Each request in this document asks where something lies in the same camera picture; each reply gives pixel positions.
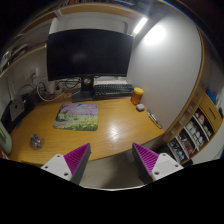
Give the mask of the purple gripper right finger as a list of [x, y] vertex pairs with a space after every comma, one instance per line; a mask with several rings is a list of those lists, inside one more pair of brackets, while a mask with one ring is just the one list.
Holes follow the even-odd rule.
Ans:
[[140, 173], [140, 180], [149, 184], [182, 169], [167, 153], [157, 154], [137, 143], [132, 144], [132, 154]]

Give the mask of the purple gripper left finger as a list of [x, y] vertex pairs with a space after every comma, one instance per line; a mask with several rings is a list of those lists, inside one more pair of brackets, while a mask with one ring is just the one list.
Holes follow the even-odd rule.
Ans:
[[90, 154], [90, 144], [85, 144], [66, 155], [56, 154], [42, 169], [79, 185]]

